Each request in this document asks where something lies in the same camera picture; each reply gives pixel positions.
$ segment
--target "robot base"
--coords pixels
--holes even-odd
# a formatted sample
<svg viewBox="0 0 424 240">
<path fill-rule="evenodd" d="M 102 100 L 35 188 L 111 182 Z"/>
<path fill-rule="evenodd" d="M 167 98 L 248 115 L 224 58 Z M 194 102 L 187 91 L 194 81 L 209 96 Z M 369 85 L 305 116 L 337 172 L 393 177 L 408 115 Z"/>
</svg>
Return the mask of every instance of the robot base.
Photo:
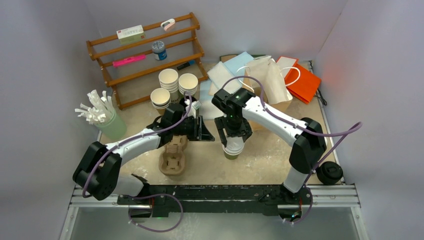
<svg viewBox="0 0 424 240">
<path fill-rule="evenodd" d="M 181 202 L 185 213 L 258 213 L 294 220 L 301 216 L 300 198 L 303 205 L 310 204 L 308 193 L 304 187 L 296 194 L 286 192 L 282 184 L 150 185 L 145 183 L 138 197 L 153 194 L 173 195 Z M 122 196 L 118 198 L 117 204 L 148 205 L 149 200 L 134 200 L 130 196 Z M 180 207 L 170 197 L 155 197 L 152 212 L 154 218 L 168 217 L 169 213 L 179 213 Z M 150 214 L 142 214 L 133 217 L 149 216 Z"/>
</svg>

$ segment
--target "wooden rack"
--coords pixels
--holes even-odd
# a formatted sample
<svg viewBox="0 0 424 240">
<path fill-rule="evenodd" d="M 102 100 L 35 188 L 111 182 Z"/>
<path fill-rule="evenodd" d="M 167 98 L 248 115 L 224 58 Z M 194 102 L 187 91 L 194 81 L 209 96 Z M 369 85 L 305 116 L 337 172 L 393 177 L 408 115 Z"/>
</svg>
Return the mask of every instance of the wooden rack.
<svg viewBox="0 0 424 240">
<path fill-rule="evenodd" d="M 199 67 L 200 72 L 202 74 L 202 77 L 200 77 L 198 79 L 199 82 L 205 81 L 205 80 L 208 79 L 208 74 L 206 73 L 206 70 L 203 67 L 201 59 L 200 59 L 201 57 L 203 57 L 205 55 L 205 53 L 204 53 L 203 48 L 200 45 L 198 38 L 196 36 L 196 30 L 200 29 L 200 24 L 199 24 L 198 19 L 196 18 L 196 16 L 192 12 L 190 12 L 190 14 L 187 14 L 187 15 L 184 15 L 184 16 L 179 16 L 179 17 L 174 18 L 174 19 L 175 19 L 176 22 L 180 22 L 180 21 L 190 19 L 191 25 L 189 27 L 185 27 L 185 28 L 182 28 L 182 29 L 167 32 L 167 33 L 159 35 L 159 36 L 146 38 L 146 39 L 138 41 L 138 42 L 119 46 L 119 47 L 116 47 L 116 48 L 113 48 L 113 49 L 110 49 L 110 50 L 106 50 L 106 51 L 103 51 L 103 52 L 99 52 L 99 53 L 97 53 L 94 50 L 93 46 L 117 40 L 118 35 L 116 35 L 116 34 L 110 35 L 110 36 L 103 37 L 103 38 L 100 38 L 100 39 L 97 39 L 97 40 L 86 42 L 87 43 L 87 49 L 88 49 L 88 55 L 90 56 L 91 60 L 97 61 L 98 65 L 100 66 L 100 69 L 101 69 L 101 72 L 102 72 L 103 78 L 104 78 L 104 83 L 106 84 L 106 86 L 112 88 L 113 94 L 115 95 L 115 98 L 116 98 L 116 104 L 117 104 L 119 109 L 122 110 L 122 109 L 128 108 L 128 107 L 130 107 L 134 104 L 138 104 L 138 103 L 142 103 L 144 101 L 150 100 L 150 95 L 141 97 L 139 99 L 136 99 L 136 100 L 133 100 L 133 101 L 130 101 L 130 102 L 122 103 L 121 99 L 119 97 L 118 90 L 117 90 L 118 84 L 125 83 L 127 81 L 130 81 L 130 80 L 133 80 L 133 79 L 136 79 L 136 78 L 139 78 L 139 77 L 142 77 L 142 76 L 145 76 L 145 75 L 157 72 L 157 71 L 161 71 L 161 70 L 166 69 L 166 68 L 170 68 L 170 67 L 173 67 L 173 66 L 176 66 L 176 65 L 180 65 L 180 64 L 186 63 L 186 62 L 191 61 L 191 60 L 195 60 L 197 66 Z M 148 30 L 151 30 L 151 29 L 160 28 L 161 23 L 162 22 L 157 22 L 155 24 L 143 26 L 143 30 L 148 31 Z M 124 50 L 130 49 L 130 48 L 134 48 L 134 47 L 137 47 L 137 46 L 140 46 L 140 45 L 143 45 L 143 44 L 148 44 L 148 43 L 151 43 L 151 42 L 154 42 L 154 41 L 157 41 L 157 40 L 161 40 L 161 39 L 171 37 L 171 36 L 174 36 L 174 35 L 177 35 L 177 34 L 182 34 L 182 33 L 188 32 L 188 31 L 191 31 L 191 37 L 190 38 L 167 44 L 166 48 L 169 49 L 169 48 L 173 48 L 173 47 L 176 47 L 176 46 L 179 46 L 179 45 L 182 45 L 182 44 L 192 42 L 194 54 L 187 56 L 187 57 L 180 58 L 180 59 L 172 61 L 172 62 L 168 62 L 168 63 L 158 65 L 158 66 L 146 69 L 146 70 L 142 70 L 142 71 L 130 74 L 128 76 L 120 77 L 120 78 L 117 78 L 117 79 L 112 79 L 107 68 L 113 66 L 113 62 L 112 61 L 103 62 L 100 59 L 101 57 L 104 57 L 104 56 L 107 56 L 107 55 L 118 53 L 120 51 L 124 51 Z M 123 59 L 129 58 L 129 57 L 139 56 L 139 55 L 148 55 L 148 54 L 151 54 L 151 53 L 152 53 L 152 50 L 150 49 L 150 50 L 140 52 L 140 53 L 137 53 L 137 54 L 134 54 L 134 55 L 126 56 L 126 57 L 121 58 L 121 59 L 117 59 L 116 61 L 123 60 Z"/>
</svg>

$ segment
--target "green container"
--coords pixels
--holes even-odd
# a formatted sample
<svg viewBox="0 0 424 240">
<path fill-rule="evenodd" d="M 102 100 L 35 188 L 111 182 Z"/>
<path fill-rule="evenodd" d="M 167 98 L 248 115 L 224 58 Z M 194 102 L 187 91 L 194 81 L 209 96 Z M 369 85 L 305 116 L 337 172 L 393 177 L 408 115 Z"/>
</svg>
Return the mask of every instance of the green container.
<svg viewBox="0 0 424 240">
<path fill-rule="evenodd" d="M 237 155 L 230 155 L 230 154 L 228 154 L 228 153 L 226 153 L 224 151 L 224 156 L 226 157 L 226 159 L 234 160 L 234 159 L 237 159 L 239 157 L 239 154 L 237 154 Z"/>
<path fill-rule="evenodd" d="M 127 132 L 127 125 L 116 111 L 113 113 L 112 119 L 109 122 L 95 124 L 95 126 L 112 141 L 121 139 Z"/>
</svg>

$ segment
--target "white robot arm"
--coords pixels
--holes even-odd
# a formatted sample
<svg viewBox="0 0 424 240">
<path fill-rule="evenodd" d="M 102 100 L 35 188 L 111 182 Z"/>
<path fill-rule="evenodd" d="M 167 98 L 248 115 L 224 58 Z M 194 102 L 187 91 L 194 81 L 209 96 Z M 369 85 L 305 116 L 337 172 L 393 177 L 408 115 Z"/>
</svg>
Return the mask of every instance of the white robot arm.
<svg viewBox="0 0 424 240">
<path fill-rule="evenodd" d="M 224 116 L 215 119 L 219 137 L 224 146 L 237 138 L 242 138 L 245 142 L 252 135 L 248 123 L 248 120 L 252 120 L 282 138 L 292 147 L 289 158 L 291 168 L 283 182 L 285 190 L 291 193 L 297 193 L 301 189 L 313 166 L 327 149 L 324 137 L 304 132 L 270 115 L 264 110 L 261 99 L 244 88 L 233 94 L 220 89 L 215 93 L 212 103 L 224 112 Z M 321 125 L 310 118 L 305 117 L 298 120 L 268 104 L 265 104 L 265 107 L 278 117 L 295 125 L 312 132 L 323 133 Z"/>
<path fill-rule="evenodd" d="M 252 135 L 248 120 L 261 124 L 292 147 L 289 158 L 291 169 L 281 185 L 281 190 L 293 194 L 297 193 L 314 164 L 318 162 L 326 150 L 327 144 L 324 137 L 308 134 L 271 116 L 264 111 L 259 97 L 244 88 L 233 94 L 220 89 L 214 95 L 212 103 L 224 113 L 224 116 L 215 119 L 215 124 L 221 143 L 225 148 L 228 144 L 231 145 L 232 141 L 244 144 Z M 323 132 L 321 125 L 310 118 L 298 120 L 269 105 L 266 105 L 266 107 L 279 117 L 303 128 L 317 133 Z M 160 148 L 170 142 L 174 135 L 185 135 L 190 141 L 215 140 L 206 129 L 201 116 L 196 118 L 190 116 L 172 130 L 144 136 L 175 124 L 186 111 L 187 109 L 181 104 L 171 104 L 166 109 L 160 122 L 157 122 L 158 119 L 156 119 L 151 125 L 134 136 L 106 145 L 99 142 L 92 143 L 76 169 L 73 180 L 80 186 L 84 186 L 89 173 L 100 157 L 109 149 L 118 146 L 107 156 L 103 166 L 95 171 L 87 190 L 98 200 L 102 200 L 112 193 L 137 196 L 147 181 L 135 175 L 120 177 L 119 170 L 122 165 L 145 152 Z"/>
</svg>

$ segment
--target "white paper bag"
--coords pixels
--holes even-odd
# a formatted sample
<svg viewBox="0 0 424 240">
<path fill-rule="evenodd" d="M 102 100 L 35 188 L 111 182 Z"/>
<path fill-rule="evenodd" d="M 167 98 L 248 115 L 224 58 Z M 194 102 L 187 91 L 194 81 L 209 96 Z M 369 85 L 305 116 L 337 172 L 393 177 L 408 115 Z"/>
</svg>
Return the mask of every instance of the white paper bag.
<svg viewBox="0 0 424 240">
<path fill-rule="evenodd" d="M 293 96 L 287 91 L 286 83 L 280 73 L 280 68 L 271 56 L 255 58 L 247 63 L 248 75 L 260 81 L 263 90 L 268 98 L 268 104 L 278 104 L 288 102 Z M 259 84 L 250 80 L 253 88 L 258 88 Z"/>
</svg>

